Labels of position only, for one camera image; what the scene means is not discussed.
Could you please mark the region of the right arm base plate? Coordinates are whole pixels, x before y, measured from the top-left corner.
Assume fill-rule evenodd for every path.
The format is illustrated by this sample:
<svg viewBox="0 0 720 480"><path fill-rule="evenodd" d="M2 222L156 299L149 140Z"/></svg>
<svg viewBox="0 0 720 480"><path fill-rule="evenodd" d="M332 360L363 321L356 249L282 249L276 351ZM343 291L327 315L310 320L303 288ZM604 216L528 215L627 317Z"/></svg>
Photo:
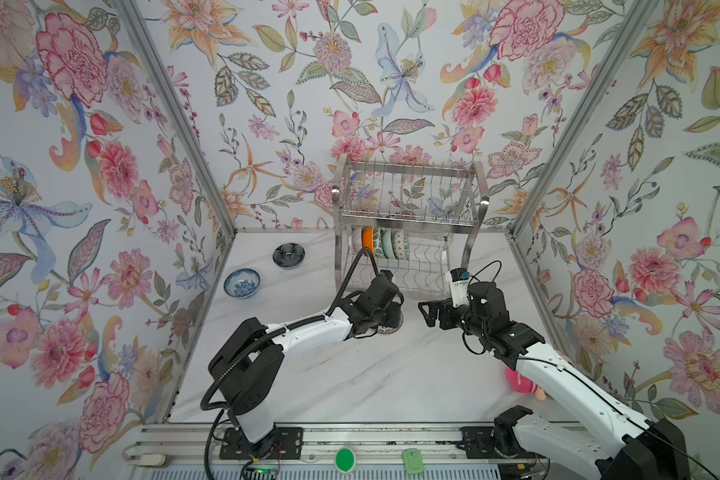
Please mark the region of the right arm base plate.
<svg viewBox="0 0 720 480"><path fill-rule="evenodd" d="M523 449L514 432L507 427L466 426L460 429L460 433L461 439L455 442L455 446L471 460L544 459L540 454Z"/></svg>

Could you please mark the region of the blue floral bowl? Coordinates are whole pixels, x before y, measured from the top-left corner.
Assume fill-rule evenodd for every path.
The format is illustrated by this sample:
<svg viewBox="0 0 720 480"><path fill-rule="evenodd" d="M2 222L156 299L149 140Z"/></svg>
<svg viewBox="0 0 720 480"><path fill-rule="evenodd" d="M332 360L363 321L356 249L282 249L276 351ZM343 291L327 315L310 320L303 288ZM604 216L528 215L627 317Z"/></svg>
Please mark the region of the blue floral bowl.
<svg viewBox="0 0 720 480"><path fill-rule="evenodd" d="M261 284L260 274L251 268L241 268L224 280L223 290L231 298L246 299L253 296Z"/></svg>

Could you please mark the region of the stainless steel dish rack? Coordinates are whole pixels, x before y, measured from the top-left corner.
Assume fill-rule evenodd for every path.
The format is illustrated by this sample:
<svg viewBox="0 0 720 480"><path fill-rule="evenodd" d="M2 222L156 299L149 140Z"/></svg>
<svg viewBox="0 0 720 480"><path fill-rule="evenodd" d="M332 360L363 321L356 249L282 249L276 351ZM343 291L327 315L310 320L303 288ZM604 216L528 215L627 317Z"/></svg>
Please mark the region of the stainless steel dish rack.
<svg viewBox="0 0 720 480"><path fill-rule="evenodd" d="M334 279L340 285L356 254L354 226L405 230L408 261L379 259L405 293L440 295L448 291L447 274L467 267L490 205L484 168L470 162L405 165L355 162L342 155L331 186L334 222Z"/></svg>

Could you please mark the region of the white lattice pattern bowl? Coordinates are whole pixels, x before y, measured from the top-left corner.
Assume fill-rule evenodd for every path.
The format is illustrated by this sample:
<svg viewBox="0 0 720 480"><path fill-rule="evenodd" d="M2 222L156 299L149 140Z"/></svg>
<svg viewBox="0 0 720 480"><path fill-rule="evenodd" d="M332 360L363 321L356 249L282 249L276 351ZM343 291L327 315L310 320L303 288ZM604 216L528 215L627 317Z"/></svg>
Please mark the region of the white lattice pattern bowl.
<svg viewBox="0 0 720 480"><path fill-rule="evenodd" d="M391 335L397 332L403 324L404 317L401 311L389 314L377 327L376 332L380 335Z"/></svg>

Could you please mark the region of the pale green bowl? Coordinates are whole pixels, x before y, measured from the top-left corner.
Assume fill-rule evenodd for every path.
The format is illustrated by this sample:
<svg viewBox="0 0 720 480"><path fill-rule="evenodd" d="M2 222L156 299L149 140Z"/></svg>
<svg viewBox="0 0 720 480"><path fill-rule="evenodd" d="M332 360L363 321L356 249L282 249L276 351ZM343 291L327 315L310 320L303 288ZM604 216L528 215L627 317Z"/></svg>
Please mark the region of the pale green bowl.
<svg viewBox="0 0 720 480"><path fill-rule="evenodd" d="M392 233L389 229L381 230L381 244L384 257L388 260L395 260L395 250L393 246Z"/></svg>

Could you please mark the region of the grey striped bowl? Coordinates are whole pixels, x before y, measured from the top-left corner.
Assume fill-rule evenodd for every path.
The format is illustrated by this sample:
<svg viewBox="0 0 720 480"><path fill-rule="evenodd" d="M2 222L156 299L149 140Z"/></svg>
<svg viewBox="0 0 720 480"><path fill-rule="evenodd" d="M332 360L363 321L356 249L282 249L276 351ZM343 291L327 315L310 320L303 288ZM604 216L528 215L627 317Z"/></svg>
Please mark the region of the grey striped bowl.
<svg viewBox="0 0 720 480"><path fill-rule="evenodd" d="M357 254L363 248L362 234L363 228L360 226L354 226L351 230L351 246L354 254Z"/></svg>

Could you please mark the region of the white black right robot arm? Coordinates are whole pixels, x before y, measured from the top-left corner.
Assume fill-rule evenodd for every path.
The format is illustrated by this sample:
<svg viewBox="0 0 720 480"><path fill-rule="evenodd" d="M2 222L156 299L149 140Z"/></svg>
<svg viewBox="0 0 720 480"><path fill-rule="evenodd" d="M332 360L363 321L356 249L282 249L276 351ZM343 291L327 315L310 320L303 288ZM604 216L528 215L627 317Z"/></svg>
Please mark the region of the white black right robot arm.
<svg viewBox="0 0 720 480"><path fill-rule="evenodd" d="M493 421L487 443L497 455L538 454L586 479L690 478L691 458L681 430L616 400L540 333L511 320L495 283L459 280L452 283L449 298L421 302L418 308L428 326L476 337L487 353L550 395L585 430L572 432L515 406Z"/></svg>

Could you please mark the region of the green leaf pattern bowl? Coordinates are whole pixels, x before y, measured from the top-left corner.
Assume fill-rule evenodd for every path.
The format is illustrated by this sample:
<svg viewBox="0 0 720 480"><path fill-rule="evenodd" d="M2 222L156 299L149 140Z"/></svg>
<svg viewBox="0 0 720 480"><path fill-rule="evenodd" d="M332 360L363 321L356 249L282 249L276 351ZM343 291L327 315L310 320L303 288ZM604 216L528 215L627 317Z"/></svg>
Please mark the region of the green leaf pattern bowl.
<svg viewBox="0 0 720 480"><path fill-rule="evenodd" d="M383 250L382 233L378 227L372 228L372 246L374 255L379 259L385 259L386 256Z"/></svg>

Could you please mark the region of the white bowl orange outside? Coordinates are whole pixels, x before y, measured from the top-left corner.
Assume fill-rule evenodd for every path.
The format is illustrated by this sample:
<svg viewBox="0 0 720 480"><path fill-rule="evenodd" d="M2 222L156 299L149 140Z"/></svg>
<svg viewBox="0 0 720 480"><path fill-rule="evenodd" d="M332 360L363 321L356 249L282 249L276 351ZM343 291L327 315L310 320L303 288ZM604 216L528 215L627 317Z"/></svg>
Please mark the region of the white bowl orange outside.
<svg viewBox="0 0 720 480"><path fill-rule="evenodd" d="M374 251L373 235L374 235L373 227L364 227L362 229L362 233L361 233L362 247L369 249L371 252Z"/></svg>

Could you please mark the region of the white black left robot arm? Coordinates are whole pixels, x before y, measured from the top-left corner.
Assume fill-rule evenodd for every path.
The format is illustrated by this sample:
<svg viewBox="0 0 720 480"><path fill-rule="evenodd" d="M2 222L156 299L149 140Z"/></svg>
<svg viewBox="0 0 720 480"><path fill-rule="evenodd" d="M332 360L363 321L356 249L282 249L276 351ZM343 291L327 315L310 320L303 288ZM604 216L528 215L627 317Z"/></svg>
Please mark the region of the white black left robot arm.
<svg viewBox="0 0 720 480"><path fill-rule="evenodd" d="M356 254L329 307L299 320L243 321L208 365L212 383L200 401L220 412L251 444L274 435L266 399L284 361L324 346L370 338L402 319L404 296L368 247Z"/></svg>

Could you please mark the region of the green geometric pattern bowl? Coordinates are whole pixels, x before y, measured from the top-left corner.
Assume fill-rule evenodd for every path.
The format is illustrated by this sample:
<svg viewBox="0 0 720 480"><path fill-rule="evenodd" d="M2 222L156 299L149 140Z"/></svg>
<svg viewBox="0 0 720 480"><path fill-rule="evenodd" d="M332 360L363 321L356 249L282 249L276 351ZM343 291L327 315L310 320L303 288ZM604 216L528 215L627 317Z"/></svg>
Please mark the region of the green geometric pattern bowl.
<svg viewBox="0 0 720 480"><path fill-rule="evenodd" d="M398 261L408 261L410 256L410 240L405 230L392 231L392 245L394 256Z"/></svg>

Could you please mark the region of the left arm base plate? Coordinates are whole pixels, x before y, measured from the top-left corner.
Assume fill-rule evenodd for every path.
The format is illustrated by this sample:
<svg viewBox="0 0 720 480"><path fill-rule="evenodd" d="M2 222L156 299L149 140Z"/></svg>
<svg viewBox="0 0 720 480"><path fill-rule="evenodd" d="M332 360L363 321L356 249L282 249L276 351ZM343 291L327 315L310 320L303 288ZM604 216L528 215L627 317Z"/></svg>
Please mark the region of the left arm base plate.
<svg viewBox="0 0 720 480"><path fill-rule="evenodd" d="M227 428L222 437L220 460L299 460L304 444L301 427L275 427L258 442L251 442L240 429Z"/></svg>

